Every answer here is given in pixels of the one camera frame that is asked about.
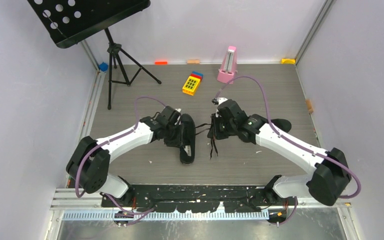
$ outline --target lavender wall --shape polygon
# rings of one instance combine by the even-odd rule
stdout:
[[[143,64],[156,59],[221,63],[229,45],[237,47],[240,63],[294,58],[324,0],[151,2],[149,8],[110,27],[114,41]],[[88,42],[98,61],[109,61],[104,32]]]
[[[352,202],[365,239],[384,239],[384,1],[336,1],[298,73],[324,147],[361,179]]]
[[[59,49],[26,0],[0,0],[0,240],[41,240],[95,70]]]

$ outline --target wooden block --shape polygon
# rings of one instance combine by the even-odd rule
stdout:
[[[187,64],[200,64],[201,61],[199,59],[189,59],[187,60]]]
[[[309,113],[309,114],[313,113],[314,110],[312,109],[312,104],[311,104],[310,99],[306,99],[306,100],[305,100],[305,103],[307,104],[308,113]]]

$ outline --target music stand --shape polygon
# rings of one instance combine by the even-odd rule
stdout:
[[[109,41],[109,110],[112,108],[112,83],[130,86],[139,72],[143,70],[158,84],[161,84],[160,80],[123,50],[120,44],[114,43],[108,29],[109,26],[149,7],[150,0],[28,0],[28,2],[59,48],[69,48],[95,33],[105,31]],[[128,79],[119,52],[139,66],[139,70],[131,80]],[[120,66],[125,81],[112,80],[112,66],[117,68],[116,62]]]

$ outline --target yellow toy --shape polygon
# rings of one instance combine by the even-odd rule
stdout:
[[[280,61],[281,64],[295,64],[296,61],[295,59],[290,59],[290,58],[282,58]]]
[[[183,92],[188,95],[195,95],[196,90],[198,90],[199,85],[201,84],[201,79],[189,76],[187,78],[186,83],[184,83],[184,86],[182,88]]]

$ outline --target tripod stand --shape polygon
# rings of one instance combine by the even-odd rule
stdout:
[[[158,84],[161,84],[162,82],[158,80],[155,76],[153,76],[145,67],[143,67],[138,61],[136,61],[132,56],[130,56],[126,51],[124,51],[121,48],[121,44],[114,43],[114,40],[112,39],[111,33],[109,32],[108,28],[105,28],[106,37],[109,41],[109,95],[108,95],[108,109],[110,110],[112,108],[111,106],[111,95],[112,95],[112,83],[116,84],[126,84],[127,86],[130,86],[134,79],[137,77],[139,72],[141,70],[145,71],[149,76],[151,76]],[[133,61],[137,66],[139,66],[139,70],[137,70],[136,74],[134,74],[133,78],[131,80],[128,79],[127,73],[125,72],[124,65],[121,62],[121,58],[119,55],[119,52],[122,52],[125,56],[127,56],[131,61]],[[120,66],[121,73],[123,74],[125,81],[114,81],[112,80],[112,60],[114,61],[114,68],[117,68],[117,61],[118,65]]]

